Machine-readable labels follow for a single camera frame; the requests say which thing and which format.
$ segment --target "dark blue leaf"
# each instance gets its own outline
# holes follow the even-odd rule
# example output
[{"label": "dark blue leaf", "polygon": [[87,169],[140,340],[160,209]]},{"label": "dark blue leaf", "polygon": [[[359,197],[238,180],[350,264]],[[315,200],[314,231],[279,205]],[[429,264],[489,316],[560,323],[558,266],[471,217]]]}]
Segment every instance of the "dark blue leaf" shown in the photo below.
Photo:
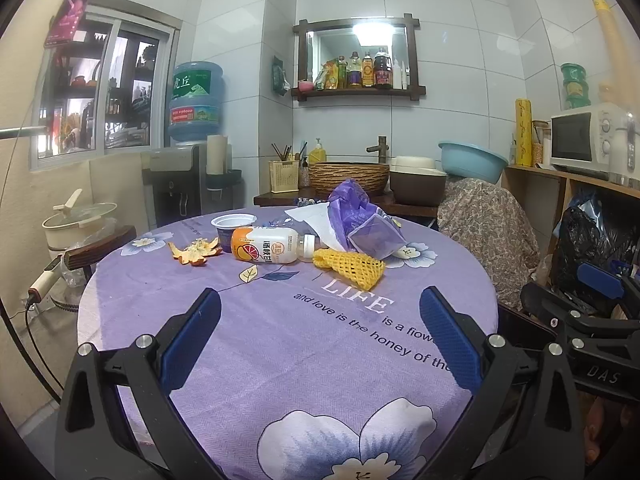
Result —
[{"label": "dark blue leaf", "polygon": [[262,276],[265,280],[270,282],[279,282],[281,280],[288,280],[293,278],[298,272],[270,272]]}]

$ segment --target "light blue basin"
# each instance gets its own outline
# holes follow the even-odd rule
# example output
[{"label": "light blue basin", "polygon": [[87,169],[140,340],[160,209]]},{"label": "light blue basin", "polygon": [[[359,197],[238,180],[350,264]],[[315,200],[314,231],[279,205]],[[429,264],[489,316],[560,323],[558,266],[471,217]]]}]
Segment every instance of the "light blue basin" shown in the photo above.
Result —
[{"label": "light blue basin", "polygon": [[474,144],[444,141],[442,148],[442,170],[449,174],[479,178],[495,184],[509,161],[497,153]]}]

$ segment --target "yellow foam fruit net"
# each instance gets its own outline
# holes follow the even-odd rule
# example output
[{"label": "yellow foam fruit net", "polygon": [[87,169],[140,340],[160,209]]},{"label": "yellow foam fruit net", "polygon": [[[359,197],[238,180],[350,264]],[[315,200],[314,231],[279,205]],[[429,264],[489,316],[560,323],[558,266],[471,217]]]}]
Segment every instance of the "yellow foam fruit net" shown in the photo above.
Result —
[{"label": "yellow foam fruit net", "polygon": [[371,256],[342,253],[333,249],[318,249],[314,253],[314,265],[337,271],[341,276],[357,283],[362,290],[369,290],[385,272],[385,263]]}]

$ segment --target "window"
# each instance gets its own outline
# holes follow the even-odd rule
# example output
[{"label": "window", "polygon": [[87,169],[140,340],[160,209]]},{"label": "window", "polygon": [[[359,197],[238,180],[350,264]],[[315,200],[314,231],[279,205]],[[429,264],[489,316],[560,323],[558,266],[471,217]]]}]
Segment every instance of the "window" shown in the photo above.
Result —
[{"label": "window", "polygon": [[174,32],[88,5],[74,40],[45,52],[31,168],[160,148]]}]

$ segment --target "metal screw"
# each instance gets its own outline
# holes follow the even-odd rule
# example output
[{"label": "metal screw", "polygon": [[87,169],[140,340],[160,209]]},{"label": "metal screw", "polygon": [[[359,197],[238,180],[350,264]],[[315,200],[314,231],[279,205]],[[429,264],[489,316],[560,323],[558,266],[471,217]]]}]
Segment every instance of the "metal screw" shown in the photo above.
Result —
[{"label": "metal screw", "polygon": [[549,352],[552,355],[560,355],[562,353],[562,347],[558,343],[551,343],[549,345]]},{"label": "metal screw", "polygon": [[89,354],[90,352],[91,352],[91,345],[89,343],[82,343],[78,347],[78,353],[81,356],[85,356],[85,355]]},{"label": "metal screw", "polygon": [[136,346],[138,348],[148,348],[151,346],[151,343],[154,341],[153,337],[149,334],[141,335],[138,339],[136,339]]},{"label": "metal screw", "polygon": [[491,334],[489,336],[489,344],[494,348],[501,348],[506,344],[506,341],[501,335]]}]

